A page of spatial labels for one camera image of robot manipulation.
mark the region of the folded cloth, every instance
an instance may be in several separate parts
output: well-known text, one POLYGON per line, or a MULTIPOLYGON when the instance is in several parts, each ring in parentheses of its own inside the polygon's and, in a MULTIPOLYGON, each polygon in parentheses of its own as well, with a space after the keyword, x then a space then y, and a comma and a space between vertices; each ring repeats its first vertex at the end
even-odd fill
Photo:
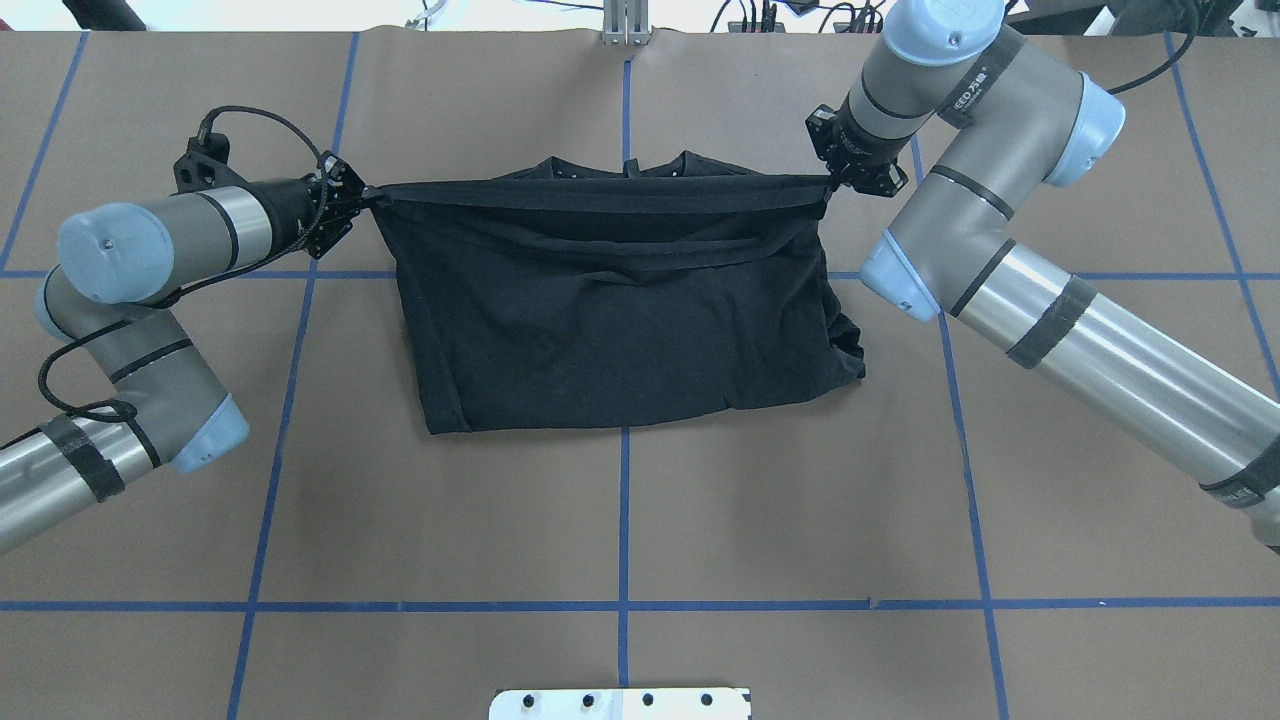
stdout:
POLYGON ((818 240, 824 176, 684 152, 381 191, 433 433, 646 425, 864 375, 818 240))

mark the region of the black cable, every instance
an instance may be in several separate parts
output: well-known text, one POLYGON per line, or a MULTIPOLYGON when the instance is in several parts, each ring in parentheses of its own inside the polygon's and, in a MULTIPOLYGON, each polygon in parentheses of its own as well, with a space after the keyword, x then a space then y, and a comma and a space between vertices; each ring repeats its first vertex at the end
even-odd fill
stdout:
POLYGON ((768 3, 768 0, 765 0, 764 18, 760 20, 760 32, 777 32, 777 31, 778 31, 778 4, 768 3))
POLYGON ((732 3, 732 1, 733 1, 733 0, 724 0, 724 4, 722 4, 722 5, 721 5, 721 9, 719 9, 719 10, 716 10, 716 19, 714 19, 714 20, 712 20, 712 29, 709 29, 709 31, 707 31, 707 32, 716 32, 716 26, 718 26, 718 24, 719 24, 719 18, 721 18, 721 15, 723 15, 723 14, 724 14, 724 9, 726 9, 726 8, 728 8, 728 4, 730 4, 730 3, 732 3))
POLYGON ((543 5, 559 5, 562 8, 572 8, 575 10, 600 10, 600 12, 604 12, 604 8, 602 8, 599 5, 584 5, 581 3, 562 3, 561 0, 525 0, 525 1, 526 3, 540 3, 543 5))
POLYGON ((214 129, 214 120, 218 119, 218 115, 221 115, 224 113, 247 113, 250 115, 261 115, 264 118, 280 123, 282 126, 289 128, 289 131, 293 135, 298 136, 298 138, 301 138, 302 142, 306 142, 307 150, 311 151, 311 155, 316 159, 316 163, 320 163, 320 149, 316 147, 315 142, 311 142, 311 138, 307 137, 307 133, 298 129, 298 126, 291 123, 289 120, 282 118, 280 115, 276 115, 270 110, 262 110, 261 108, 250 108, 248 105, 221 105, 214 108, 212 110, 209 111, 209 114, 205 115, 205 119, 200 120, 200 131, 196 133, 196 140, 204 142, 205 138, 209 136, 209 131, 214 129))
MULTIPOLYGON (((716 32, 716 26, 719 24, 721 15, 724 14, 724 9, 728 8, 730 3, 733 0, 724 0, 724 4, 721 5, 721 9, 716 12, 716 19, 712 20, 712 29, 707 32, 716 32)), ((746 28, 746 3, 742 3, 742 0, 737 0, 737 4, 742 6, 742 27, 746 28)))
POLYGON ((180 287, 180 288, 173 291, 172 293, 169 293, 169 296, 165 297, 164 300, 161 300, 160 302, 152 305, 152 307, 157 307, 157 309, 172 307, 175 302, 178 302, 179 300, 182 300, 187 295, 191 295, 192 292, 196 292, 197 290, 209 287, 209 286, 211 286, 214 283, 220 283, 223 281, 229 281, 232 278, 238 278, 238 277, 241 277, 241 275, 243 275, 246 273, 252 273, 253 270, 257 270, 257 269, 260 269, 260 268, 262 268, 262 266, 265 266, 265 265, 268 265, 270 263, 274 263, 274 261, 279 260, 280 258, 288 255, 289 252, 294 252, 297 250, 301 250, 306 245, 307 238, 311 237, 311 233, 314 233, 315 229, 316 229, 316 227, 320 225, 320 220, 324 217, 325 208, 328 208, 328 204, 329 204, 329 181, 328 181, 328 177, 326 177, 328 172, 325 170, 324 165, 325 165, 325 159, 333 156, 332 154, 320 152, 320 149, 316 147, 316 143, 312 142, 310 137, 307 137, 307 133, 302 132, 296 124, 291 123, 289 120, 282 118, 280 115, 276 115, 275 113, 271 113, 270 110, 262 110, 260 108, 250 108, 248 105, 221 105, 219 108, 214 108, 212 110, 210 110, 209 114, 205 115, 205 119, 200 122, 200 129, 197 131, 197 136, 196 136, 200 142, 205 141, 205 137, 207 137, 209 133, 214 128, 214 120, 219 115, 221 115, 224 113, 247 113, 250 115, 261 115, 264 118, 275 120, 275 122, 280 123, 282 126, 289 128, 289 131, 292 131, 293 135, 298 136, 302 140, 302 142, 305 142, 307 145, 307 150, 310 150, 311 154, 315 155, 315 159, 316 159, 316 174, 320 178, 319 179, 319 182, 320 182, 320 200, 316 202, 316 214, 311 219, 311 224, 307 225, 307 228, 305 231, 302 231, 302 233, 298 236, 298 238, 294 240, 288 246, 282 247, 279 251, 273 252, 273 254, 268 255, 266 258, 262 258, 261 260, 259 260, 257 263, 253 263, 251 265, 244 265, 243 268, 237 268, 234 270, 228 270, 225 273, 214 275, 211 278, 205 278, 205 279, 202 279, 202 281, 200 281, 200 282, 197 282, 195 284, 191 284, 191 286, 187 286, 187 287, 180 287))
POLYGON ((835 13, 836 10, 838 10, 841 8, 847 8, 849 9, 849 22, 850 22, 850 24, 852 24, 852 22, 854 22, 854 14, 858 12, 858 8, 854 8, 852 3, 836 3, 833 6, 827 8, 827 14, 822 18, 822 24, 818 26, 818 32, 819 33, 823 29, 827 28, 827 20, 831 19, 832 13, 835 13))
POLYGON ((1196 40, 1197 33, 1199 33, 1199 26, 1201 26, 1199 5, 1196 4, 1196 0, 1180 0, 1180 1, 1183 4, 1183 10, 1185 10, 1188 15, 1187 37, 1183 40, 1181 46, 1178 47, 1178 50, 1167 60, 1161 63, 1160 67, 1157 67, 1156 69, 1151 70, 1149 73, 1142 76, 1138 79, 1132 79, 1124 85, 1117 85, 1111 90, 1108 90, 1107 92, 1110 92, 1111 95, 1120 95, 1121 92, 1133 90, 1135 87, 1139 87, 1142 85, 1146 85, 1156 79, 1157 77, 1164 74, 1165 70, 1174 67, 1174 63, 1180 60, 1181 56, 1185 55, 1188 50, 1190 50, 1192 42, 1196 40))
POLYGON ((238 277, 241 277, 241 275, 243 275, 246 273, 252 273, 253 270, 257 270, 257 269, 260 269, 260 268, 262 268, 265 265, 269 265, 269 264, 279 260, 280 258, 284 258, 289 252, 296 252, 298 250, 302 250, 302 247, 307 243, 307 238, 311 237, 311 233, 315 232, 316 227, 320 224, 320 218, 324 217, 324 210, 325 210, 325 208, 328 206, 328 202, 329 202, 328 181, 323 181, 323 182, 325 184, 324 184, 324 187, 320 191, 320 201, 316 204, 315 218, 311 219, 311 224, 307 225, 307 228, 305 231, 302 231, 302 234, 300 234, 298 238, 294 240, 291 245, 288 245, 287 247, 282 247, 279 251, 276 251, 276 252, 274 252, 271 255, 268 255, 266 258, 262 258, 261 260, 259 260, 257 263, 253 263, 252 265, 244 265, 243 268, 237 268, 234 270, 228 270, 228 272, 221 273, 219 275, 214 275, 211 278, 205 278, 205 279, 202 279, 202 281, 200 281, 200 282, 197 282, 195 284, 189 284, 187 287, 178 288, 178 290, 173 291, 168 297, 165 297, 164 300, 161 300, 160 302, 157 302, 155 305, 151 305, 151 307, 156 307, 156 309, 160 309, 160 310, 166 309, 166 307, 173 307, 173 305, 175 302, 178 302, 183 297, 191 295, 192 292, 196 292, 197 290, 202 290, 202 288, 206 288, 206 287, 209 287, 209 286, 211 286, 214 283, 220 283, 223 281, 229 281, 232 278, 238 278, 238 277))
POLYGON ((82 338, 72 341, 52 351, 49 357, 45 359, 44 364, 40 365, 40 373, 36 375, 36 387, 40 389, 40 395, 42 395, 50 405, 72 418, 84 418, 86 420, 96 420, 99 423, 132 423, 133 419, 138 416, 138 409, 129 402, 123 400, 102 400, 88 405, 70 405, 54 395, 54 391, 49 389, 49 370, 52 369, 54 363, 67 356, 67 354, 78 350, 108 333, 114 333, 120 328, 128 327, 129 324, 129 320, 111 323, 105 328, 93 331, 82 338), (97 410, 100 407, 110 407, 115 414, 104 415, 101 413, 90 413, 90 410, 97 410))
POLYGON ((38 432, 40 432, 40 428, 31 428, 29 430, 27 430, 27 432, 22 433, 20 436, 13 438, 12 441, 9 441, 9 442, 6 442, 4 445, 0 445, 0 450, 9 450, 10 447, 18 445, 19 442, 22 442, 22 441, 24 441, 24 439, 27 439, 29 437, 35 437, 36 433, 38 433, 38 432))
POLYGON ((872 0, 867 0, 865 3, 863 3, 863 6, 858 9, 858 17, 855 17, 854 20, 849 23, 849 27, 845 28, 845 32, 856 32, 865 35, 870 29, 872 18, 876 8, 872 8, 872 0))

